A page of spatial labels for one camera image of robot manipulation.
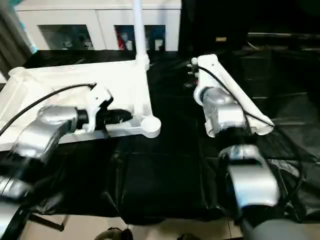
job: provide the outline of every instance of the white frame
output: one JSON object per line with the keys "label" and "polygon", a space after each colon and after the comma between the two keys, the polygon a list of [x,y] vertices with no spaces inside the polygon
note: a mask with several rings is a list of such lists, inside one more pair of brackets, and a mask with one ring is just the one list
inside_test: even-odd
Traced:
{"label": "white frame", "polygon": [[[165,25],[165,50],[177,51],[180,29],[180,9],[143,9],[144,25]],[[107,50],[119,50],[114,25],[134,25],[131,9],[97,10]]]}
{"label": "white frame", "polygon": [[38,25],[86,25],[94,50],[106,49],[95,10],[17,11],[38,50],[50,50]]}

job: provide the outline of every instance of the black plastic sheet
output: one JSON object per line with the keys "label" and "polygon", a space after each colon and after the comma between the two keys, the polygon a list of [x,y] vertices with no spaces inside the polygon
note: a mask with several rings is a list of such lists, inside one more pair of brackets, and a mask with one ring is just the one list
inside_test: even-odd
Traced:
{"label": "black plastic sheet", "polygon": [[[128,60],[119,51],[39,51],[27,68]],[[315,52],[225,52],[220,62],[264,114],[294,141],[306,176],[286,206],[297,222],[320,220],[319,55]],[[218,193],[217,139],[206,135],[202,107],[193,99],[188,59],[151,56],[147,72],[153,114],[161,133],[61,144],[50,162],[55,181],[35,212],[115,217],[128,224],[164,218],[204,221],[224,216]],[[297,156],[276,131],[257,137],[285,196],[298,177]]]}

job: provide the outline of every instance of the glass cabinet door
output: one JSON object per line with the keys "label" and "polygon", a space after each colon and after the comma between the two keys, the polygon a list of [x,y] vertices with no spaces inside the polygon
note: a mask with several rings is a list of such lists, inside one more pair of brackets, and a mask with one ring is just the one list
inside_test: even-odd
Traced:
{"label": "glass cabinet door", "polygon": [[51,50],[94,50],[86,25],[39,25]]}
{"label": "glass cabinet door", "polygon": [[103,50],[95,10],[18,11],[38,50]]}
{"label": "glass cabinet door", "polygon": [[[122,51],[136,51],[135,30],[133,25],[115,25],[117,45]],[[166,50],[166,26],[145,25],[145,49],[147,51]]]}
{"label": "glass cabinet door", "polygon": [[[106,49],[135,49],[132,9],[97,10],[97,13]],[[142,18],[147,50],[178,50],[180,9],[143,9]]]}

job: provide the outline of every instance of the white vertical pole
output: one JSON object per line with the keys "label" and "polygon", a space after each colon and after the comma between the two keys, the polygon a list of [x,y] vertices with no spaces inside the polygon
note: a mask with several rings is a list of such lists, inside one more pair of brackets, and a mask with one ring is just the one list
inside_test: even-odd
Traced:
{"label": "white vertical pole", "polygon": [[134,38],[137,61],[145,64],[145,69],[149,69],[150,60],[146,51],[146,34],[145,26],[142,19],[142,3],[141,0],[133,0],[133,16],[134,16]]}

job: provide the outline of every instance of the white plastic part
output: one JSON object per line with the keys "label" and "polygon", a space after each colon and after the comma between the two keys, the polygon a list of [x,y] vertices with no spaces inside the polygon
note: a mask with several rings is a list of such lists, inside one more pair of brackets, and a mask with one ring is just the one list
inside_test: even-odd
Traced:
{"label": "white plastic part", "polygon": [[133,1],[133,16],[134,16],[134,38],[136,56],[135,59],[145,64],[145,70],[149,69],[150,60],[146,51],[146,34],[145,25],[142,19],[142,3],[141,0]]}
{"label": "white plastic part", "polygon": [[154,41],[154,49],[156,51],[160,51],[160,47],[164,44],[164,41],[162,39],[156,39]]}
{"label": "white plastic part", "polygon": [[86,112],[88,114],[89,123],[86,123],[82,128],[87,133],[93,133],[96,128],[96,115],[100,110],[100,105],[104,101],[109,101],[112,98],[111,93],[103,84],[97,84],[87,95],[86,95]]}
{"label": "white plastic part", "polygon": [[[152,114],[145,65],[137,60],[31,69],[17,67],[9,74],[10,80],[0,92],[0,102],[6,103],[0,104],[0,128],[16,113],[50,92],[74,84],[97,83],[107,88],[113,96],[108,109],[124,109],[133,114],[130,121],[107,125],[109,136],[142,134],[154,138],[160,133],[161,122]],[[89,104],[85,97],[89,91],[88,87],[80,87],[61,92],[22,115],[0,136],[0,151],[11,148],[20,132],[36,118],[41,107],[55,104],[85,109]],[[63,136],[59,143],[106,137],[103,131],[84,133],[77,130]]]}
{"label": "white plastic part", "polygon": [[133,50],[133,47],[132,47],[132,41],[129,40],[125,43],[125,46],[126,46],[126,49],[128,49],[129,51],[132,51]]}
{"label": "white plastic part", "polygon": [[[230,74],[220,64],[220,62],[218,61],[218,58],[215,54],[202,55],[202,56],[199,56],[197,59],[193,58],[191,60],[191,63],[194,65],[198,64],[198,66],[206,68],[210,72],[212,72],[214,75],[216,75],[224,83],[224,85],[228,88],[228,90],[230,92],[232,92],[232,94],[235,95],[235,97],[239,100],[239,102],[241,103],[243,108],[248,113],[251,113],[252,115],[266,121],[267,123],[274,125],[274,123],[270,120],[270,118],[267,117],[266,115],[264,115],[259,110],[259,108],[251,101],[251,99],[241,89],[241,87],[237,84],[237,82],[230,76]],[[194,97],[195,101],[201,106],[203,106],[203,103],[200,99],[201,92],[206,87],[215,87],[215,88],[221,88],[221,89],[225,90],[208,73],[199,69],[198,85],[194,90],[193,97]],[[247,118],[248,118],[251,129],[254,129],[254,131],[258,135],[266,135],[274,129],[274,127],[271,127],[268,124],[265,124],[255,118],[252,118],[250,116],[248,116]]]}

